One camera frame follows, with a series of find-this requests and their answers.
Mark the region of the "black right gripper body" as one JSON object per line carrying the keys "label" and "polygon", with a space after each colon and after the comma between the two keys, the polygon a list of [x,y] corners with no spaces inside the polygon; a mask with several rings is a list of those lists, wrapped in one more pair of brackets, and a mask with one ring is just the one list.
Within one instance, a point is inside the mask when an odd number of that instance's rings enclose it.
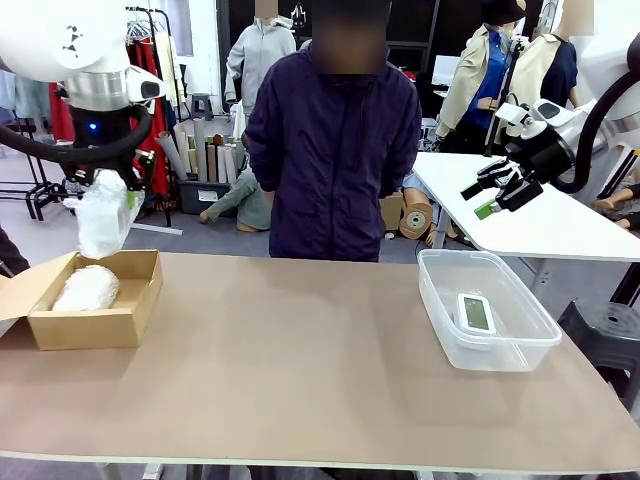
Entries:
{"label": "black right gripper body", "polygon": [[553,142],[544,147],[527,148],[518,157],[517,163],[530,181],[541,184],[555,181],[572,166],[572,153],[561,143]]}

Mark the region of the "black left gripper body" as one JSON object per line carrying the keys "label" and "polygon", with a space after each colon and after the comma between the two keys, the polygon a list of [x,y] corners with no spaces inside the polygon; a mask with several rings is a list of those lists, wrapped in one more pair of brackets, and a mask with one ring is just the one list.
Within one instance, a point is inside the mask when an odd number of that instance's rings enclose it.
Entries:
{"label": "black left gripper body", "polygon": [[92,111],[71,108],[74,129],[73,146],[89,148],[105,146],[128,137],[132,132],[131,106],[114,111]]}

